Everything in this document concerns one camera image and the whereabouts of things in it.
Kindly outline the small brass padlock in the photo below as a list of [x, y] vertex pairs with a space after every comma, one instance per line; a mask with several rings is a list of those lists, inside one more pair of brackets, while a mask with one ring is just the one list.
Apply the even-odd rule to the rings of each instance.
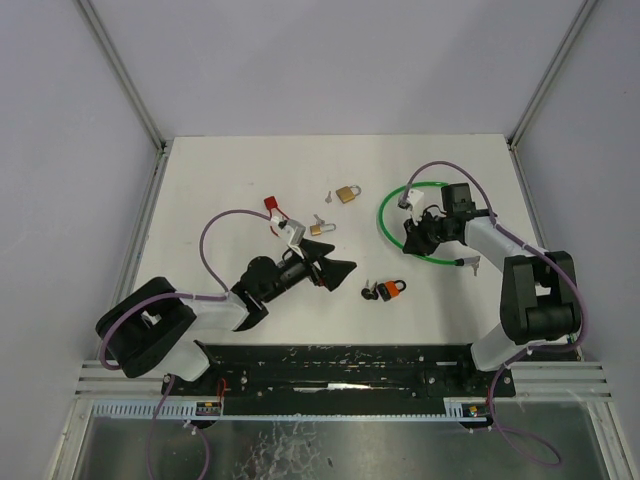
[[310, 226], [310, 234], [312, 236], [319, 236], [324, 233], [333, 232], [337, 229], [337, 226], [334, 223], [316, 223]]

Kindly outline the orange black padlock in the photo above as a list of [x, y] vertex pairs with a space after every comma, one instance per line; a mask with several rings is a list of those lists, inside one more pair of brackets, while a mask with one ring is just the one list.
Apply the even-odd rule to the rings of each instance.
[[388, 302], [398, 297], [402, 292], [406, 290], [406, 282], [404, 280], [390, 280], [383, 283], [379, 283], [376, 286], [376, 291], [379, 297]]

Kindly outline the red cable lock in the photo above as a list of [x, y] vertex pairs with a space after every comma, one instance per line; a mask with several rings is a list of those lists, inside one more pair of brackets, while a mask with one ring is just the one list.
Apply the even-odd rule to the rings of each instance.
[[279, 207], [279, 203], [274, 196], [266, 197], [263, 202], [267, 213], [269, 214], [269, 228], [274, 235], [279, 237], [278, 233], [276, 232], [277, 223], [281, 219], [291, 218], [281, 210], [281, 208]]

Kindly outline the large brass padlock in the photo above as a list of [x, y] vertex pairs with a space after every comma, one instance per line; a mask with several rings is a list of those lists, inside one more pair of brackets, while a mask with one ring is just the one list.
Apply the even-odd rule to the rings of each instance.
[[358, 185], [348, 185], [335, 191], [336, 197], [342, 204], [347, 204], [355, 200], [362, 193]]

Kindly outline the keys of orange padlock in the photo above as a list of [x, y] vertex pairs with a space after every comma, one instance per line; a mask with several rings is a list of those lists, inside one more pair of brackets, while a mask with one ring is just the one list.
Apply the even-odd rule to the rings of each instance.
[[380, 298], [377, 282], [370, 282], [367, 280], [364, 287], [360, 292], [361, 296], [367, 301], [376, 301]]

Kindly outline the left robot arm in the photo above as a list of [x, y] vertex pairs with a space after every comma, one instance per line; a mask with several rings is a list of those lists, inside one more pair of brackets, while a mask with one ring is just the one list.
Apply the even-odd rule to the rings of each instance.
[[211, 365], [195, 338], [197, 331], [250, 330], [268, 315], [267, 303], [305, 280], [336, 290], [357, 263], [330, 259], [334, 249], [304, 239], [280, 261], [258, 256], [227, 293], [179, 292], [167, 278], [154, 277], [98, 320], [99, 360], [105, 369], [120, 370], [128, 378], [158, 368], [195, 381]]

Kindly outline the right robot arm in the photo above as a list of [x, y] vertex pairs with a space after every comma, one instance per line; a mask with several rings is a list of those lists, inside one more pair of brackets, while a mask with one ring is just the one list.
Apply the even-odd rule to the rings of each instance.
[[406, 188], [398, 206], [410, 212], [404, 222], [406, 254], [430, 256], [445, 243], [476, 250], [502, 274], [499, 324], [471, 347], [480, 371], [494, 371], [535, 348], [570, 350], [562, 338], [578, 342], [587, 333], [587, 313], [577, 288], [571, 255], [539, 250], [498, 222], [489, 207], [479, 209], [468, 184], [441, 188], [444, 211], [429, 212], [424, 194]]

